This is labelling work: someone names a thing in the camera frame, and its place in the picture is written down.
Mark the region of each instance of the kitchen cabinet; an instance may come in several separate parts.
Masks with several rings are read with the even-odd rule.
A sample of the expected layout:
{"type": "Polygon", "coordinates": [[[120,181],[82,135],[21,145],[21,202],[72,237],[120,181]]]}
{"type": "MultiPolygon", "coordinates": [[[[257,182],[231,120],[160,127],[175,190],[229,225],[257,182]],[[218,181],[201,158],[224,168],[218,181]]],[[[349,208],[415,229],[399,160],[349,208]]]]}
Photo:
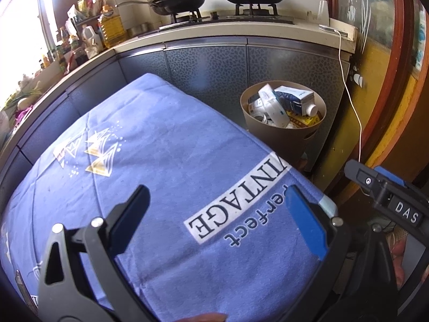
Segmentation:
{"type": "Polygon", "coordinates": [[[173,85],[245,127],[240,107],[247,88],[245,45],[167,47],[165,53],[173,85]]]}
{"type": "Polygon", "coordinates": [[[35,164],[40,155],[79,117],[71,99],[63,93],[34,121],[18,147],[35,164]]]}
{"type": "Polygon", "coordinates": [[[0,214],[33,165],[15,147],[0,174],[0,214]]]}
{"type": "MultiPolygon", "coordinates": [[[[249,38],[247,50],[250,86],[262,81],[287,80],[309,87],[325,101],[326,117],[306,149],[308,164],[305,169],[310,171],[325,144],[343,94],[339,61],[329,51],[326,55],[312,54],[281,46],[274,48],[251,45],[251,42],[249,38]]],[[[349,64],[343,62],[345,74],[348,73],[348,67],[349,64]]]]}
{"type": "Polygon", "coordinates": [[[107,64],[101,64],[86,74],[76,87],[67,88],[66,92],[80,116],[126,86],[119,63],[107,64]]]}
{"type": "Polygon", "coordinates": [[[121,55],[119,64],[127,83],[134,81],[146,73],[158,75],[165,81],[171,82],[167,59],[160,48],[156,50],[152,48],[134,50],[132,53],[121,55]]]}

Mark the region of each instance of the metal screw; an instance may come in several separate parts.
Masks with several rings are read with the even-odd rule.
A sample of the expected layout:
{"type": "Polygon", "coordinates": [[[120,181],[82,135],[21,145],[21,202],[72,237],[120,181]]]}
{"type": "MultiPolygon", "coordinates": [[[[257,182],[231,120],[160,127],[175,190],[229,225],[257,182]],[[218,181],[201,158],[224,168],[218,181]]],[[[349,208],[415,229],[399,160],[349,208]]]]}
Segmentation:
{"type": "Polygon", "coordinates": [[[57,223],[52,227],[52,232],[53,233],[60,233],[61,231],[63,231],[63,229],[64,229],[64,226],[60,223],[57,223]]]}
{"type": "Polygon", "coordinates": [[[383,228],[381,227],[381,225],[379,223],[374,223],[374,224],[372,224],[372,231],[381,232],[381,231],[383,231],[383,228]]]}
{"type": "Polygon", "coordinates": [[[100,218],[100,217],[96,217],[94,219],[91,220],[91,226],[93,228],[99,228],[100,226],[102,226],[104,223],[104,219],[100,218]]]}
{"type": "Polygon", "coordinates": [[[331,219],[332,225],[335,227],[343,226],[344,220],[340,217],[334,217],[331,219]]]}

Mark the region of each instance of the blue tablecloth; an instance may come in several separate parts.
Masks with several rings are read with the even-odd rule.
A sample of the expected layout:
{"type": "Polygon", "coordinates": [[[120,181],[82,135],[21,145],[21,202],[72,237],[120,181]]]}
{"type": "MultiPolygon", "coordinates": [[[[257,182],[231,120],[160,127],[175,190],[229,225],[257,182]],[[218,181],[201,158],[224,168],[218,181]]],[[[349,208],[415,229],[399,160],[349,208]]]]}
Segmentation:
{"type": "MultiPolygon", "coordinates": [[[[320,262],[285,206],[285,190],[295,184],[328,215],[336,212],[248,132],[146,74],[78,119],[14,192],[0,241],[11,282],[20,270],[36,299],[52,225],[87,225],[139,184],[149,188],[151,205],[118,263],[162,322],[214,311],[232,322],[276,317],[320,262]]],[[[93,271],[87,274],[108,306],[93,271]]]]}

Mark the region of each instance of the white plastic jug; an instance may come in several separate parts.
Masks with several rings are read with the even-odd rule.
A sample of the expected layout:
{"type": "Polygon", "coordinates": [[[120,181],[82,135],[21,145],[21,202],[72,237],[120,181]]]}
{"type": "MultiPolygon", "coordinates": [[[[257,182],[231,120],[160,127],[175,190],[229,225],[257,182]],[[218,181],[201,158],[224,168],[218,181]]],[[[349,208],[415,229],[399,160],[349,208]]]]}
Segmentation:
{"type": "Polygon", "coordinates": [[[89,25],[82,29],[82,37],[87,42],[88,45],[92,44],[92,40],[95,41],[97,49],[99,52],[103,51],[103,44],[101,42],[100,36],[94,31],[94,29],[89,25]]]}

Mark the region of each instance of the countertop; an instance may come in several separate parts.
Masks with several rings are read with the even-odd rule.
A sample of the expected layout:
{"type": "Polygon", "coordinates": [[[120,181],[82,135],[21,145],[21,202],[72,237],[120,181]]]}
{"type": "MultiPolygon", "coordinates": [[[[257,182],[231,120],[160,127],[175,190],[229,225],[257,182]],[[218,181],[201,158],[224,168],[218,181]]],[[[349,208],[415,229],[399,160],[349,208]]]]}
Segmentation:
{"type": "MultiPolygon", "coordinates": [[[[86,75],[98,65],[114,57],[116,54],[127,52],[136,48],[158,45],[183,39],[210,37],[210,36],[262,36],[284,38],[338,49],[338,35],[324,32],[319,25],[305,20],[294,20],[295,24],[267,23],[267,22],[223,22],[193,25],[172,30],[162,30],[146,36],[128,40],[114,48],[104,51],[90,59],[70,74],[64,76],[56,85],[48,90],[34,105],[31,113],[15,129],[0,153],[0,170],[3,170],[8,157],[12,153],[25,132],[34,121],[52,104],[67,88],[78,79],[86,75]]],[[[348,33],[348,38],[342,38],[342,51],[354,53],[357,40],[357,29],[349,24],[331,19],[331,27],[348,33]]]]}

